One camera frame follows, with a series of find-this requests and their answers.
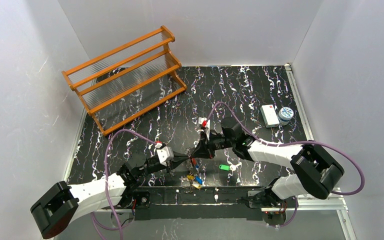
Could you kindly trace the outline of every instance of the robotic arm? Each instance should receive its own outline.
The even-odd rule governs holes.
[[[267,146],[246,134],[232,117],[221,121],[222,132],[210,129],[210,121],[199,118],[202,129],[200,140],[190,155],[174,152],[158,142],[157,155],[147,158],[141,166],[122,165],[108,177],[109,197],[113,205],[131,198],[139,186],[139,177],[166,169],[177,168],[192,158],[213,159],[216,150],[232,148],[241,159],[269,162],[293,169],[295,174],[274,179],[258,193],[242,197],[259,206],[277,206],[285,199],[311,194],[326,199],[344,174],[341,165],[319,145]],[[61,233],[75,219],[109,206],[105,193],[105,179],[85,184],[67,185],[60,181],[52,186],[31,208],[30,212],[44,239]]]

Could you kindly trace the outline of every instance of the orange wooden rail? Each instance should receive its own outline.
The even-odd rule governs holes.
[[[135,53],[135,54],[123,59],[123,60],[117,61],[116,63],[114,63],[114,61],[113,61],[114,64],[111,64],[110,66],[102,66],[101,69],[96,69],[96,68],[99,68],[100,64],[94,65],[93,68],[95,68],[94,72],[96,72],[96,73],[90,74],[89,76],[87,76],[81,80],[78,80],[77,82],[72,82],[70,75],[77,73],[79,71],[82,71],[83,69],[85,69],[88,66],[91,66],[91,65],[93,65],[93,64],[95,64],[101,60],[104,60],[104,59],[106,59],[106,58],[108,58],[108,57],[110,57],[110,56],[112,56],[112,55],[114,55],[120,51],[123,51],[127,48],[135,46],[136,44],[138,44],[138,43],[140,43],[146,39],[152,38],[153,36],[158,35],[158,34],[163,34],[166,38],[163,40],[160,40],[160,42],[158,42],[157,44],[153,44],[151,46],[146,46],[145,49],[141,49],[137,53]],[[179,76],[176,73],[176,70],[179,69],[182,66],[182,64],[173,55],[173,53],[170,51],[170,48],[169,48],[169,43],[174,42],[174,41],[175,41],[175,36],[173,35],[173,33],[170,30],[168,30],[165,26],[161,26],[161,28],[159,28],[157,30],[154,30],[154,31],[152,31],[152,32],[150,32],[150,33],[148,33],[142,37],[139,37],[139,38],[137,38],[131,42],[123,44],[123,45],[121,45],[121,46],[119,46],[119,47],[117,47],[117,48],[115,48],[115,49],[113,49],[107,53],[104,53],[98,57],[95,57],[95,58],[77,66],[77,67],[74,67],[68,71],[62,71],[62,75],[64,76],[64,79],[67,82],[68,86],[71,88],[71,90],[73,90],[77,94],[81,103],[83,104],[84,108],[86,109],[86,112],[93,118],[93,120],[98,125],[99,130],[102,132],[102,134],[104,136],[110,134],[112,131],[124,126],[125,124],[129,123],[130,121],[134,120],[135,118],[145,114],[146,112],[150,111],[151,109],[157,107],[158,105],[160,105],[160,104],[164,103],[165,101],[173,98],[174,96],[180,94],[181,92],[184,92],[187,89],[186,84],[179,78]],[[118,72],[117,74],[114,74],[110,77],[107,77],[107,78],[105,78],[99,82],[95,82],[95,80],[97,78],[99,78],[100,76],[103,76],[103,75],[113,71],[114,69],[122,67],[123,65],[125,65],[125,64],[127,64],[127,63],[129,63],[135,59],[138,59],[141,56],[144,56],[144,55],[146,55],[146,54],[148,54],[148,53],[150,53],[156,49],[159,49],[161,47],[163,49],[159,53],[157,53],[153,56],[150,56],[144,60],[141,60],[140,62]],[[144,66],[145,64],[148,64],[148,65],[151,64],[152,65],[153,61],[158,59],[158,58],[165,58],[165,61],[166,61],[166,69],[165,70],[163,70],[160,73],[152,75],[148,79],[140,79],[138,84],[133,85],[132,87],[128,88],[127,90],[122,91],[121,93],[117,94],[114,97],[111,97],[108,100],[106,100],[106,98],[104,97],[103,99],[101,99],[101,101],[98,102],[98,105],[94,104],[93,105],[94,107],[92,107],[92,108],[89,107],[88,101],[87,101],[88,98],[85,99],[84,95],[86,95],[86,94],[88,94],[94,90],[97,90],[100,87],[102,87],[102,86],[104,86],[104,85],[106,85],[106,84],[108,84],[108,83],[110,83],[116,79],[118,79],[117,82],[123,81],[123,80],[129,80],[129,79],[131,80],[131,78],[129,78],[128,75],[126,75],[126,74],[128,74],[134,70],[140,71],[142,66]],[[102,110],[102,109],[104,109],[104,108],[106,108],[112,104],[117,104],[118,100],[132,94],[133,92],[147,86],[148,84],[152,83],[153,81],[158,80],[158,79],[160,79],[166,75],[170,75],[172,78],[172,81],[176,81],[179,84],[180,88],[176,89],[171,94],[159,99],[158,101],[151,103],[149,106],[145,107],[144,109],[140,110],[139,112],[128,116],[123,121],[108,127],[107,129],[105,129],[102,126],[102,124],[100,123],[99,119],[96,116],[97,112],[99,112],[100,110]],[[92,85],[83,89],[83,90],[78,89],[80,86],[82,86],[86,83],[92,83]]]

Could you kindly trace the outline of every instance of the wooden rack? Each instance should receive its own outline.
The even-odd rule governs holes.
[[[161,26],[62,71],[68,86],[80,98],[104,136],[187,89],[176,73],[182,64],[169,48],[169,43],[174,41],[172,32]],[[139,101],[137,95],[145,93],[145,100]]]

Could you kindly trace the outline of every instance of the small white box with red mark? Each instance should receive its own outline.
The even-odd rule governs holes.
[[[263,105],[260,110],[266,128],[279,126],[278,115],[276,114],[275,107],[273,105]]]

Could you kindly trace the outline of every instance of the blue and white container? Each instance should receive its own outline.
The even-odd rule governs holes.
[[[287,125],[293,117],[294,111],[289,107],[282,107],[277,114],[277,118],[279,118],[279,124],[282,126]]]

